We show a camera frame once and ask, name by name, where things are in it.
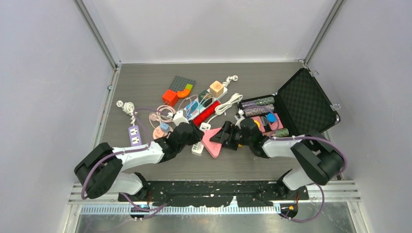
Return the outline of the pink triangular socket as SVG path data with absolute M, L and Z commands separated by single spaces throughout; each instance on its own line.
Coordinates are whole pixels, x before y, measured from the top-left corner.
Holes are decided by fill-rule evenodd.
M 212 136 L 217 134 L 220 129 L 221 128 L 215 128 L 205 131 L 204 136 L 202 138 L 202 143 L 212 158 L 218 158 L 222 149 L 222 144 L 211 141 Z

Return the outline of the light blue charger plug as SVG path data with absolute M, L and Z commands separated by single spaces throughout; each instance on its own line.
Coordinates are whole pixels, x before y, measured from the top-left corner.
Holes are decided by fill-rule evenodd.
M 170 131 L 170 126 L 167 123 L 162 122 L 159 126 L 164 133 L 168 133 Z

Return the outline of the blue plug adapter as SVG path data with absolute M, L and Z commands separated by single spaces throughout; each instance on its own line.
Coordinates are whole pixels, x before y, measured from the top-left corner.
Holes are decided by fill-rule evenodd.
M 186 107 L 186 111 L 187 111 L 187 115 L 191 115 L 193 112 L 195 112 L 198 108 L 199 102 L 194 100 L 193 102 L 191 102 L 187 107 Z

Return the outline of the pink charger plug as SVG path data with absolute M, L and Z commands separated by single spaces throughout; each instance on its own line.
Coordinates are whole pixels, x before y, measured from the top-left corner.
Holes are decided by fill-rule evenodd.
M 163 135 L 163 131 L 160 128 L 156 128 L 156 133 L 158 135 Z

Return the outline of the pink round socket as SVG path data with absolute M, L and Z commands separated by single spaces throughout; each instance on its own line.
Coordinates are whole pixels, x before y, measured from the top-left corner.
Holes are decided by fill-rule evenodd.
M 155 127 L 154 130 L 153 130 L 153 134 L 152 134 L 153 139 L 162 138 L 166 135 L 167 135 L 167 133 L 164 132 L 160 126 Z

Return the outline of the red cube adapter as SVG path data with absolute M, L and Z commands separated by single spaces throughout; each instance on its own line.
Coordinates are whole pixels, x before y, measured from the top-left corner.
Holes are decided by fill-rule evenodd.
M 177 93 L 170 89 L 168 89 L 162 96 L 162 102 L 170 107 L 174 107 L 178 101 L 179 97 Z

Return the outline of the dark green cube adapter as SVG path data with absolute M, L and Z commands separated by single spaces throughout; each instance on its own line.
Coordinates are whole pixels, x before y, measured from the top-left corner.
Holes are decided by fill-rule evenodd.
M 199 105 L 202 107 L 208 107 L 213 100 L 214 97 L 207 90 L 204 90 L 199 94 Z

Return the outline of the beige cube adapter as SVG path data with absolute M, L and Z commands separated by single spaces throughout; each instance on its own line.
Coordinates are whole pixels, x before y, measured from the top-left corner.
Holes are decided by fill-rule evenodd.
M 215 97 L 218 98 L 224 93 L 224 86 L 222 83 L 219 81 L 214 81 L 210 86 L 209 86 L 209 93 Z

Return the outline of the purple power strip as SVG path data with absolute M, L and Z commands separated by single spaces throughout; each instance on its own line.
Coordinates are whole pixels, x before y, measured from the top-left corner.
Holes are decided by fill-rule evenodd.
M 129 134 L 129 139 L 130 139 L 130 145 L 132 147 L 142 145 L 140 130 L 137 125 L 129 127 L 128 134 Z

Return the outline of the white multicolour power strip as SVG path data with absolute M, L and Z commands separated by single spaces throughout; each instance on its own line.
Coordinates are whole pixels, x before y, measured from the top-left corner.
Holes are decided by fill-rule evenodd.
M 210 93 L 210 88 L 204 90 L 200 93 L 200 95 L 193 101 L 191 101 L 185 108 L 183 116 L 186 117 L 187 120 L 195 119 L 199 114 L 201 114 L 204 110 L 207 109 L 211 104 L 215 101 L 221 99 L 224 95 L 228 92 L 227 87 L 223 88 L 223 93 L 218 97 L 213 97 Z

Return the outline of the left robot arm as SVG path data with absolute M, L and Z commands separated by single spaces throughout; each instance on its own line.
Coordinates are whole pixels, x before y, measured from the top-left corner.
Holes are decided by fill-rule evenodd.
M 183 148 L 200 142 L 204 135 L 204 131 L 189 121 L 179 124 L 166 136 L 140 146 L 116 148 L 100 143 L 74 169 L 82 184 L 81 198 L 96 199 L 107 192 L 117 192 L 129 194 L 138 201 L 145 200 L 149 188 L 143 176 L 125 171 L 174 159 Z

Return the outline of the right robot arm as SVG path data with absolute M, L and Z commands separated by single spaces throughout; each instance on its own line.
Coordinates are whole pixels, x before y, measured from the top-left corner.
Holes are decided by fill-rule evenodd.
M 290 199 L 297 189 L 308 184 L 327 184 L 346 167 L 343 154 L 322 135 L 267 136 L 250 118 L 239 124 L 226 121 L 207 141 L 231 150 L 248 146 L 259 158 L 295 158 L 300 167 L 287 171 L 276 181 L 278 195 L 283 199 Z

